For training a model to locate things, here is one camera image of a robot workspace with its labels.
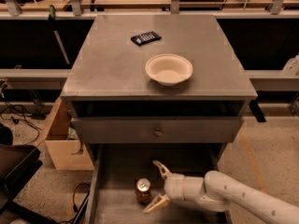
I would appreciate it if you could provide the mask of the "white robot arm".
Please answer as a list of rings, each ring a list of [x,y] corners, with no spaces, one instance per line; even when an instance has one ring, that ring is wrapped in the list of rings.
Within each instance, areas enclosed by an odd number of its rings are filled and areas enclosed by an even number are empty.
[[[297,206],[246,186],[222,172],[209,171],[204,177],[186,176],[171,173],[159,161],[152,163],[164,179],[164,195],[158,194],[144,209],[145,214],[182,202],[193,202],[220,213],[235,203],[266,224],[299,224]]]

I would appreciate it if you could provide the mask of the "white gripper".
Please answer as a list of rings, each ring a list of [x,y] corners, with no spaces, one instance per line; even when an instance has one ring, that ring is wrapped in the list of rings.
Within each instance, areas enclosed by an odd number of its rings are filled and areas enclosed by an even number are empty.
[[[143,210],[144,214],[149,214],[168,206],[171,201],[184,201],[184,182],[185,176],[180,174],[172,174],[169,169],[159,161],[152,162],[160,172],[164,181],[165,195],[158,194]]]

